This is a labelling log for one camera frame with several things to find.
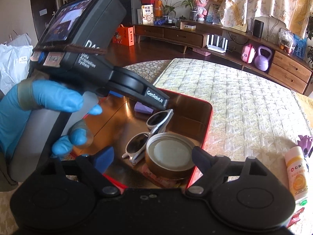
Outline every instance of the doorway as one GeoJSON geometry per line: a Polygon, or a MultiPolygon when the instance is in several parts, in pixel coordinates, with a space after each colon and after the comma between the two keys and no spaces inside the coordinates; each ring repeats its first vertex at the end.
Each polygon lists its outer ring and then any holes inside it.
{"type": "Polygon", "coordinates": [[[56,0],[30,0],[38,40],[57,11],[56,0]]]}

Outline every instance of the brown string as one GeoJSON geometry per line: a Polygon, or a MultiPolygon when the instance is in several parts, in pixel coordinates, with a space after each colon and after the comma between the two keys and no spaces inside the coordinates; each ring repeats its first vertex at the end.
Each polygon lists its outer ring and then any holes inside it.
{"type": "Polygon", "coordinates": [[[33,51],[71,52],[71,53],[85,53],[97,55],[105,55],[107,53],[105,48],[89,48],[76,44],[39,46],[35,47],[33,51]]]}

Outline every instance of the pink kettlebell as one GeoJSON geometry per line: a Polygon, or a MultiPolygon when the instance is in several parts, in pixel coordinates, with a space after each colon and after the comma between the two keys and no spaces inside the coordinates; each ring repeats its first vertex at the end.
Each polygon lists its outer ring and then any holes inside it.
{"type": "Polygon", "coordinates": [[[273,52],[268,47],[260,46],[258,49],[258,56],[255,58],[255,67],[261,71],[266,71],[269,68],[269,62],[272,58],[273,52]],[[269,57],[261,55],[261,49],[264,49],[270,53],[269,57]]]}

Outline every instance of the gloved hand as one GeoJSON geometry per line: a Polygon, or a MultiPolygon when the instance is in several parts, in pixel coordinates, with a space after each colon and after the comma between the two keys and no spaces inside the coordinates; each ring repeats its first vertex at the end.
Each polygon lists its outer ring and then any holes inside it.
{"type": "MultiPolygon", "coordinates": [[[[82,96],[56,82],[36,80],[32,82],[33,101],[37,105],[56,111],[76,112],[82,108],[82,96]]],[[[99,105],[93,107],[89,114],[99,115],[102,109],[99,105]]],[[[18,85],[15,85],[0,102],[0,146],[1,151],[9,162],[17,143],[23,133],[31,110],[23,110],[18,101],[18,85]]],[[[56,156],[69,154],[73,145],[83,145],[87,141],[87,131],[75,129],[68,136],[61,137],[52,146],[56,156]]]]}

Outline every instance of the wooden tv cabinet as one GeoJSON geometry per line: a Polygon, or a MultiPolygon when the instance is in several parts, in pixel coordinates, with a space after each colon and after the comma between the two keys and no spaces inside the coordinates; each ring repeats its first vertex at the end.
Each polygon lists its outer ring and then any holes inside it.
{"type": "Polygon", "coordinates": [[[214,25],[207,22],[191,22],[197,25],[194,31],[180,30],[172,28],[169,25],[154,26],[154,25],[134,25],[134,33],[139,37],[147,36],[154,39],[171,42],[184,46],[183,53],[187,47],[200,48],[210,52],[216,56],[223,57],[241,65],[241,70],[245,67],[255,71],[264,78],[270,79],[280,85],[283,85],[298,93],[309,95],[312,92],[312,69],[309,65],[294,55],[289,55],[284,50],[281,50],[278,45],[268,42],[262,38],[257,38],[252,34],[245,33],[229,27],[214,25]],[[227,32],[242,35],[249,39],[249,42],[257,49],[260,45],[266,46],[273,51],[273,57],[270,61],[270,67],[267,71],[261,71],[254,66],[254,62],[248,64],[241,60],[241,54],[238,52],[219,53],[208,50],[206,46],[207,35],[217,34],[225,36],[227,32]]]}

